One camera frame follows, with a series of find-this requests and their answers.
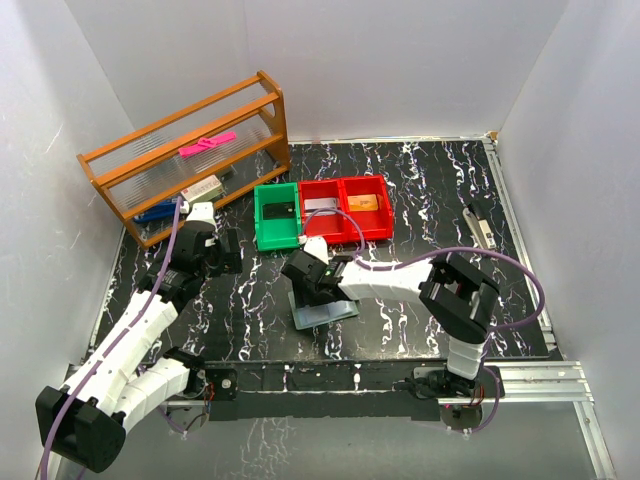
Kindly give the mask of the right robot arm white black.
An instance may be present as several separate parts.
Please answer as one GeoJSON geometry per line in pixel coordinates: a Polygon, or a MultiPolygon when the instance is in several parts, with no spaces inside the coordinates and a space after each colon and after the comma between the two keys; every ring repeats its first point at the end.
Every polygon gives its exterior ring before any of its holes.
{"type": "Polygon", "coordinates": [[[292,286],[289,301],[298,330],[359,314],[363,300],[420,305],[449,336],[446,366],[404,381],[414,396],[472,396],[480,387],[480,367],[499,286],[457,253],[414,262],[368,265],[340,255],[322,259],[294,251],[281,274],[292,286]]]}

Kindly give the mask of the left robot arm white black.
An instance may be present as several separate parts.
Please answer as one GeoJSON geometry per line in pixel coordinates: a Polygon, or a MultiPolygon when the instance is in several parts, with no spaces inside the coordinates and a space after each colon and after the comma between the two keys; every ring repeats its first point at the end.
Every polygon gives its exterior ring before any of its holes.
{"type": "Polygon", "coordinates": [[[236,229],[218,232],[211,221],[188,220],[171,233],[163,257],[145,272],[94,353],[61,387],[47,386],[38,395],[42,478],[53,453],[95,473],[106,470],[133,427],[165,400],[178,394],[194,399],[204,392],[202,360],[178,347],[145,372],[138,367],[207,279],[241,271],[236,229]]]}

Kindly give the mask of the green card holder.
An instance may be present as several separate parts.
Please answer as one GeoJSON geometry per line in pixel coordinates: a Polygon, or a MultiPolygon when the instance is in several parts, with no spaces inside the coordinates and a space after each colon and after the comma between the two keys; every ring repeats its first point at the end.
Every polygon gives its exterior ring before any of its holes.
{"type": "Polygon", "coordinates": [[[318,306],[299,306],[293,292],[288,294],[295,328],[311,329],[334,321],[340,321],[359,314],[355,301],[340,300],[318,306]]]}

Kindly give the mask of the white striped credit card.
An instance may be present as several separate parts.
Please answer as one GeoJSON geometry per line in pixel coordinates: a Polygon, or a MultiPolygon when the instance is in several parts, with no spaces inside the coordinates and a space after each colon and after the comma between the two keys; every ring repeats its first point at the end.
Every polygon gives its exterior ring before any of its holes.
{"type": "Polygon", "coordinates": [[[304,208],[306,211],[316,211],[319,209],[339,207],[338,199],[335,197],[308,198],[304,200],[304,208]]]}

